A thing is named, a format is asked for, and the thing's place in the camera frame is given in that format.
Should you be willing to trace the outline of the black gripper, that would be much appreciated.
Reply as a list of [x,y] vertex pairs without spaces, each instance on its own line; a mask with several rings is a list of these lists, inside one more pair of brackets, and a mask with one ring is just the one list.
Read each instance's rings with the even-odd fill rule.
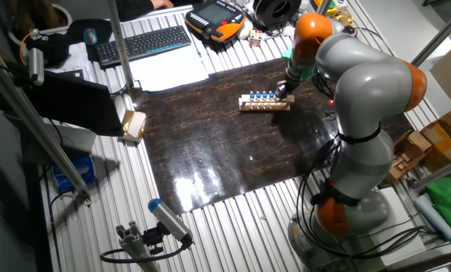
[[278,99],[283,99],[285,95],[291,93],[291,90],[295,90],[301,84],[301,77],[289,76],[285,77],[285,85],[278,85],[276,88],[276,97]]

